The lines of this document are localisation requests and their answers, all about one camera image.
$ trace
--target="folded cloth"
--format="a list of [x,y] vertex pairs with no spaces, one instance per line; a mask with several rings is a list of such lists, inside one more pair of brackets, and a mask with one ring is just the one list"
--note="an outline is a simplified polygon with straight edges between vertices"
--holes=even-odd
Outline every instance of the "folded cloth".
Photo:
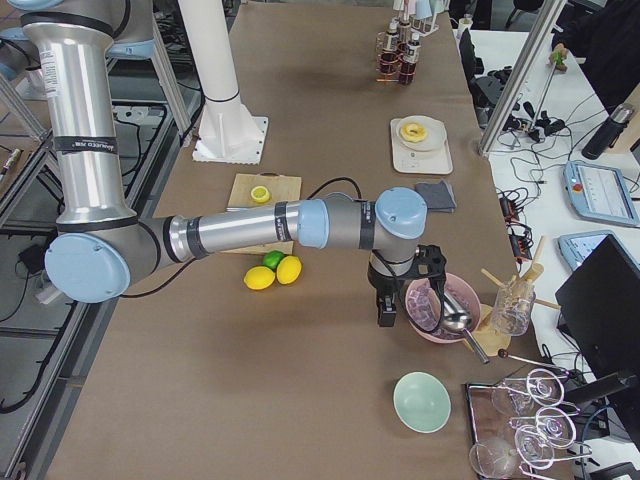
[[430,212],[453,213],[456,209],[456,200],[453,196],[453,187],[445,180],[437,183],[416,183],[416,192],[427,202]]

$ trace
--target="table top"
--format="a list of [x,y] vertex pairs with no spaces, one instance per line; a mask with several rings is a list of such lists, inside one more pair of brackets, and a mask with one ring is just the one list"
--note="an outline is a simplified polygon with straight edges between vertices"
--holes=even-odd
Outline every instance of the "table top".
[[[355,178],[367,198],[413,186],[427,177],[394,172],[389,121],[426,114],[447,127],[458,208],[430,214],[423,243],[441,245],[448,271],[493,303],[480,269],[510,276],[515,267],[489,164],[475,153],[480,132],[455,42],[444,28],[424,39],[410,87],[377,83],[375,37],[390,16],[243,5],[232,48],[243,102],[270,118],[263,160],[195,163],[183,150],[158,214],[223,211],[236,173],[301,176],[303,196],[337,176]],[[438,20],[448,25],[446,14]],[[402,313],[378,328],[368,252],[294,253],[304,267],[291,286],[249,291],[242,277],[260,259],[216,254],[160,294],[119,302],[47,478],[475,478],[463,384],[496,382],[518,365],[483,366],[462,343],[430,343]],[[536,355],[532,335],[512,350]],[[394,385],[411,371],[450,394],[437,433],[415,433],[394,412]]]
[[[520,32],[486,32],[471,31],[472,42],[475,45],[476,56],[485,63],[486,71],[513,65],[520,49],[526,40],[526,33]],[[547,77],[548,56],[551,41],[539,53],[531,75],[522,90],[521,103],[529,100],[533,105],[538,103],[542,85]],[[534,150],[539,155],[540,167],[545,171],[542,177],[534,172],[536,179],[544,183],[539,184],[539,197],[524,209],[523,221],[532,227],[534,242],[537,245],[540,238],[547,237],[546,247],[541,256],[544,274],[536,281],[536,295],[543,300],[555,302],[555,292],[571,274],[571,269],[560,254],[557,238],[560,235],[590,232],[596,230],[612,230],[625,245],[629,253],[640,259],[640,237],[638,230],[607,223],[587,221],[579,217],[570,204],[564,188],[563,166],[572,148],[572,141],[576,147],[571,153],[571,160],[586,161],[589,164],[611,166],[619,168],[625,177],[634,180],[639,175],[639,165],[630,152],[621,154],[603,153],[597,160],[588,161],[580,151],[589,141],[592,133],[600,123],[607,118],[602,103],[595,96],[591,85],[582,73],[575,58],[569,55],[566,60],[566,73],[556,74],[549,87],[542,109],[546,109],[550,117],[565,120],[571,129],[570,137],[548,138],[544,143],[536,145]],[[515,116],[527,118],[527,114],[520,110],[513,112]],[[516,178],[530,180],[529,172],[536,165],[525,162],[535,162],[531,152],[532,142],[525,136],[504,134],[499,138],[500,144],[493,147],[490,162],[496,187],[503,190],[525,187],[532,196],[536,195],[536,185],[523,182]],[[631,189],[634,185],[627,182]],[[556,329],[558,313],[552,309],[536,305],[532,312],[532,322],[538,345],[546,345],[551,354],[574,352],[575,347],[561,336]],[[560,355],[554,361],[565,368],[574,368],[575,355]],[[631,442],[620,442],[617,439],[598,439],[589,441],[594,448],[594,459],[601,464],[601,468],[624,461],[633,461],[636,468],[640,467],[640,453]]]

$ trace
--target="white desk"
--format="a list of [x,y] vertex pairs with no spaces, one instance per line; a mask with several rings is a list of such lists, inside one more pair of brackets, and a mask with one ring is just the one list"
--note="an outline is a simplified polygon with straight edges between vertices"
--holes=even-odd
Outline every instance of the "white desk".
[[[514,65],[526,35],[526,33],[520,32],[471,31],[471,38],[476,47],[476,56],[482,58],[485,64],[485,71],[500,69],[506,65]],[[550,45],[551,41],[549,41],[549,48],[545,48],[543,49],[544,51],[540,52],[536,68],[533,69],[523,88],[521,103],[528,100],[534,107],[537,106],[542,93],[542,85],[549,72],[548,56]],[[542,109],[547,110],[550,117],[558,117],[565,120],[572,130],[574,141],[578,141],[583,135],[605,120],[607,114],[604,112],[600,100],[593,95],[593,89],[582,74],[575,59],[570,56],[566,64],[568,71],[563,74],[555,74]],[[576,106],[587,98],[589,99],[573,112]],[[589,120],[571,125],[572,122],[586,119],[593,114],[596,115]],[[522,109],[519,112],[514,112],[514,115],[523,118],[527,117],[527,114]],[[584,160],[580,151],[590,137],[591,135],[588,135],[574,149],[571,155],[572,160]],[[513,140],[514,137],[511,134],[500,137],[500,141],[509,145]],[[489,161],[494,181],[496,187],[502,190],[527,187],[531,194],[534,194],[536,192],[535,185],[519,181],[515,177],[514,169],[511,166],[510,159],[512,157],[534,161],[534,155],[531,152],[522,151],[523,149],[528,150],[533,142],[526,136],[520,136],[519,141],[521,146],[516,146],[513,149],[499,144],[493,146],[495,151],[489,156]],[[549,148],[552,143],[553,138],[549,138],[543,144],[539,144],[534,148],[536,151],[541,151]],[[570,138],[556,138],[553,148],[545,151],[544,154],[554,157],[568,153],[570,148]],[[540,157],[541,167],[543,168],[555,164],[564,165],[566,161],[567,155],[554,160]],[[522,161],[515,161],[514,163],[518,176],[520,178],[528,178],[529,171],[533,166],[527,165]],[[620,168],[625,177],[628,178],[635,179],[638,176],[639,166],[631,153],[624,155],[603,154],[598,160],[591,163]],[[545,272],[536,282],[536,294],[538,298],[549,301],[555,301],[556,290],[571,273],[570,268],[562,259],[557,248],[556,239],[560,235],[610,229],[622,240],[629,252],[636,259],[640,259],[640,236],[637,229],[589,222],[576,215],[564,188],[562,171],[563,168],[558,166],[544,172],[543,180],[546,183],[539,185],[540,196],[525,208],[524,218],[521,219],[532,227],[536,245],[542,235],[548,237],[547,246],[541,257]],[[533,309],[532,321],[538,345],[546,344],[552,354],[573,350],[573,347],[555,328],[557,319],[558,312],[555,310],[540,305],[536,305]],[[556,363],[567,368],[573,368],[573,356],[557,357]],[[601,464],[601,467],[598,468],[624,461],[632,461],[636,468],[640,468],[640,453],[630,442],[621,443],[619,440],[608,438],[593,440],[589,444],[594,449],[593,458]],[[593,469],[594,467],[589,465],[588,470]]]

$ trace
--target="mint green bowl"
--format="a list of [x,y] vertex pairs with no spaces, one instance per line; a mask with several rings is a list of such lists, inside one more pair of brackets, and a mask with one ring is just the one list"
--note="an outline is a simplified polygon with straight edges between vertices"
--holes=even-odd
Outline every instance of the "mint green bowl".
[[433,375],[407,373],[393,391],[393,406],[407,427],[420,433],[433,433],[445,426],[451,414],[447,389]]

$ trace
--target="brown table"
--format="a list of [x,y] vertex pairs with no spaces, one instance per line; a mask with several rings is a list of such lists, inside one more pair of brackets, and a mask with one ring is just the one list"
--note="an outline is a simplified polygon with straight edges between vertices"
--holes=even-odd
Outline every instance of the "brown table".
[[[447,15],[423,41],[408,88],[375,82],[375,35],[390,16],[243,6],[232,44],[243,101],[270,118],[262,163],[194,163],[185,150],[158,214],[224,210],[237,172],[299,175],[303,195],[345,175],[371,199],[412,186],[424,177],[392,169],[389,120],[426,114],[447,126],[458,209],[430,215],[424,243],[441,245],[448,270],[492,302],[480,268],[505,278],[514,261],[489,165],[475,153],[480,133]],[[259,258],[219,254],[162,293],[121,301],[48,478],[474,478],[462,385],[494,382],[514,363],[482,366],[460,343],[429,343],[402,314],[394,328],[378,328],[367,252],[294,252],[304,271],[288,287],[249,291],[242,277]],[[514,344],[536,354],[531,335]],[[394,384],[415,370],[437,376],[451,395],[438,433],[412,432],[394,412]]]

